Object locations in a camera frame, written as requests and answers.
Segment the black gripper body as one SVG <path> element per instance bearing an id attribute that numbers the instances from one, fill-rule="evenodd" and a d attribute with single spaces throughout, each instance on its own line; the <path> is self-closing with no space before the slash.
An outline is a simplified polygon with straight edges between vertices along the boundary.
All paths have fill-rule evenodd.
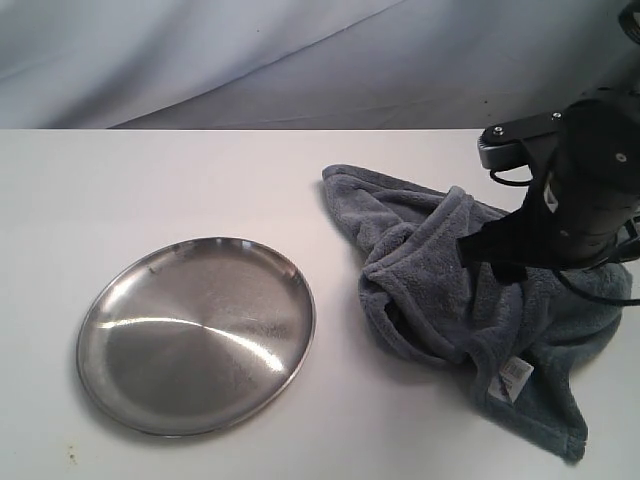
<path id="1" fill-rule="evenodd" d="M 598 100 L 568 107 L 523 206 L 528 266 L 582 268 L 624 248 L 624 225 L 639 207 L 639 113 Z"/>

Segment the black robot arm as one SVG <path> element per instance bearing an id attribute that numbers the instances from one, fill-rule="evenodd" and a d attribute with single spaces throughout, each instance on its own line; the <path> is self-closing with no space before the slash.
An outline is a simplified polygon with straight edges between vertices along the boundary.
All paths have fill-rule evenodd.
<path id="1" fill-rule="evenodd" d="M 502 122 L 478 139 L 497 183 L 527 167 L 521 207 L 457 241 L 463 267 L 487 263 L 502 283 L 527 269 L 585 270 L 639 257 L 639 4 L 617 13 L 631 46 L 561 109 Z"/>

